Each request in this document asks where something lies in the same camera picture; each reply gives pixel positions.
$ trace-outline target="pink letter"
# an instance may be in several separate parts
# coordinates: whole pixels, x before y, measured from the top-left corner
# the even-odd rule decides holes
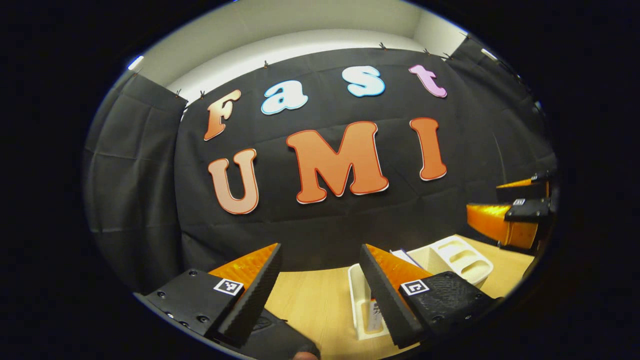
[[[435,74],[431,71],[427,71],[424,69],[422,65],[416,65],[409,68],[409,72],[412,74],[418,75],[418,78],[424,85],[424,88],[429,90],[429,92],[436,97],[446,97],[447,91],[444,88],[439,87],[433,81],[436,78]]]

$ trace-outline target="wooden table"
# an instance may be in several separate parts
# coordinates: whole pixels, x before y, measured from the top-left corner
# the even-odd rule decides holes
[[[462,238],[493,263],[493,272],[481,288],[493,298],[507,295],[533,260],[533,256]],[[323,360],[380,359],[416,347],[399,350],[389,335],[357,339],[347,270],[348,266],[281,272],[265,308],[315,342]]]

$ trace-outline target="white plastic tray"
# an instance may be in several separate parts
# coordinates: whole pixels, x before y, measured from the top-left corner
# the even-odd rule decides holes
[[[428,272],[435,275],[445,271],[453,271],[476,288],[480,288],[493,271],[493,264],[489,259],[455,235],[406,253]],[[382,331],[375,334],[365,333],[362,304],[371,298],[371,289],[360,264],[352,265],[348,270],[348,276],[353,327],[356,329],[358,340],[388,335],[389,331],[384,319],[382,320]]]

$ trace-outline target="black backdrop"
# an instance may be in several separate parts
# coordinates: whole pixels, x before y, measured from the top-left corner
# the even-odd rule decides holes
[[[14,205],[5,288],[10,354],[212,356],[149,313],[115,277],[93,245],[81,192],[82,148],[104,94],[131,57],[211,3],[14,5],[19,8],[6,21],[8,47],[15,50],[7,69],[25,121],[4,124],[16,135],[5,138],[17,147],[8,166],[20,171],[6,177],[15,189],[7,194]],[[489,40],[535,89],[552,119],[563,187],[558,227],[535,271],[492,319],[431,349],[432,356],[627,356],[624,345],[635,334],[631,272],[619,247],[602,245],[612,236],[630,238],[625,224],[637,210],[628,200],[635,190],[625,190],[634,189],[631,177],[624,176],[634,168],[628,154],[635,93],[629,55],[621,52],[636,33],[631,5],[450,0],[428,6]],[[604,70],[600,79],[617,91],[594,91],[594,77],[585,76],[594,69]],[[34,166],[33,159],[44,161]]]
[[[466,48],[447,61],[393,49],[309,54],[254,70],[196,100],[180,123],[175,154],[186,266],[215,268],[274,242],[283,244],[283,271],[352,265],[362,243],[416,249],[464,229],[468,202],[493,203],[497,185],[554,167],[551,146],[543,139],[542,117],[533,110],[535,100],[481,54],[481,47]],[[342,71],[359,65],[380,71],[386,86],[382,94],[355,97],[348,92]],[[431,95],[409,72],[414,65],[434,72],[447,97]],[[307,103],[296,110],[263,114],[265,90],[287,80],[302,84]],[[223,120],[224,132],[204,141],[207,108],[235,89],[242,96],[234,101],[230,118]],[[420,143],[409,127],[417,117],[438,122],[438,143],[447,166],[441,179],[419,177]],[[376,148],[389,188],[369,195],[347,189],[336,197],[319,177],[321,187],[329,191],[327,198],[299,204],[298,162],[285,142],[287,136],[314,129],[337,151],[346,126],[361,120],[378,126]],[[251,213],[233,215],[218,204],[207,166],[220,158],[229,160],[229,187],[239,199],[244,190],[232,158],[247,148],[257,151],[260,200]],[[353,172],[347,184],[352,182]]]

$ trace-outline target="light blue letter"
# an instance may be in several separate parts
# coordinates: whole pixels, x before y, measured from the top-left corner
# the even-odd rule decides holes
[[[385,82],[378,76],[380,71],[371,66],[352,66],[342,71],[342,78],[351,83],[347,90],[357,97],[382,94]]]
[[[277,114],[284,109],[301,108],[309,100],[309,96],[302,94],[302,84],[295,80],[283,81],[272,86],[264,96],[269,98],[262,103],[262,113],[265,115]]]

